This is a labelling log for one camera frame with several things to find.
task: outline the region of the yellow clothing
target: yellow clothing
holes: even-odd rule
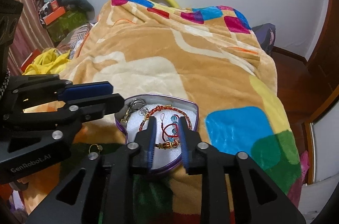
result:
[[[27,66],[23,75],[59,74],[71,61],[68,59],[69,52],[70,50],[59,56],[56,49],[50,49],[37,56],[33,63]]]

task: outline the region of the metal bolt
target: metal bolt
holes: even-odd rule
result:
[[[137,149],[139,147],[139,144],[136,142],[131,142],[127,145],[129,149]]]
[[[245,160],[249,157],[249,155],[246,152],[241,151],[238,153],[238,157],[242,160]]]
[[[52,133],[52,138],[53,138],[54,140],[59,140],[59,139],[61,139],[62,137],[63,137],[62,131],[60,131],[60,130],[53,131],[53,133]]]
[[[198,148],[199,148],[199,149],[208,149],[209,146],[210,146],[210,145],[209,145],[208,143],[205,143],[205,142],[200,142],[200,143],[198,144]]]
[[[79,106],[71,105],[68,109],[69,109],[69,111],[77,111],[79,109]]]
[[[91,152],[90,154],[88,154],[88,158],[89,158],[90,160],[95,160],[95,159],[97,159],[98,157],[99,157],[99,154],[96,153],[96,152]]]

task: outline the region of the tan blanket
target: tan blanket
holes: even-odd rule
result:
[[[235,9],[175,9],[147,0],[110,0],[75,57],[62,78],[74,84],[109,81],[114,92],[125,98],[158,93],[191,100],[199,105],[203,141],[228,153],[248,152],[286,194],[301,175],[293,134],[276,96],[275,64]],[[52,103],[35,110],[58,106]],[[218,122],[225,130],[218,131],[214,126]],[[224,145],[218,146],[217,140]],[[86,123],[74,146],[85,155],[85,144],[124,141],[114,117],[106,116]],[[24,192],[28,211],[65,175],[62,164],[28,178],[29,189]],[[190,223],[199,221],[199,176],[189,177],[180,166],[169,179],[150,184],[145,183],[144,190],[150,193],[155,187],[161,200],[152,203],[154,194],[145,194],[146,202],[135,199],[140,205],[139,223],[164,213],[174,213],[175,223],[187,222],[180,218],[183,214],[192,215]]]

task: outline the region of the wooden door frame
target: wooden door frame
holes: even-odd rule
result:
[[[314,183],[315,170],[316,170],[313,124],[319,121],[323,116],[325,116],[325,114],[328,113],[328,111],[330,111],[338,101],[339,101],[339,85],[333,91],[333,93],[328,97],[328,99],[303,124],[306,130],[308,160],[310,163],[310,168],[308,170],[308,180],[307,180],[307,183],[309,185]]]
[[[316,46],[313,49],[311,57],[308,59],[307,63],[305,64],[306,67],[309,67],[313,63],[313,60],[315,59],[315,57],[317,55],[318,49],[320,48],[322,42],[325,39],[326,30],[327,30],[328,23],[329,23],[329,20],[330,20],[330,17],[331,17],[331,13],[332,13],[332,4],[333,4],[333,0],[328,0],[327,13],[326,13],[324,25],[322,27],[322,30],[321,30],[319,39],[317,41],[317,44],[316,44]]]

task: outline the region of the wooden floor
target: wooden floor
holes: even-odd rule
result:
[[[307,150],[302,123],[329,97],[328,87],[312,77],[304,63],[276,52],[272,53],[278,73],[278,97],[289,118],[299,153]]]

